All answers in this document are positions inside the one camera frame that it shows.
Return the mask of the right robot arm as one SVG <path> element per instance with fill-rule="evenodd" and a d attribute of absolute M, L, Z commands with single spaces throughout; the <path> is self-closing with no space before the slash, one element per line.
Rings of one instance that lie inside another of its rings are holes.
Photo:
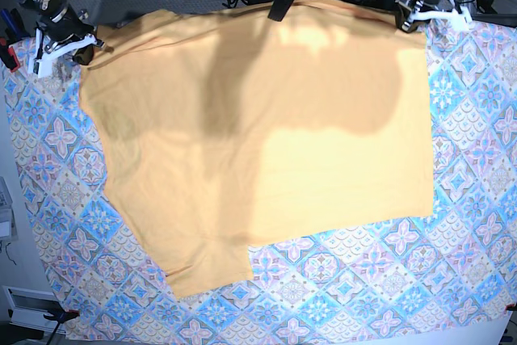
<path fill-rule="evenodd" d="M 61 57 L 71 56 L 79 65 L 89 65 L 96 48 L 104 42 L 96 36 L 96 28 L 87 22 L 87 11 L 75 11 L 69 0 L 16 0 L 38 14 L 36 51 L 28 69 L 38 78 L 49 76 Z"/>

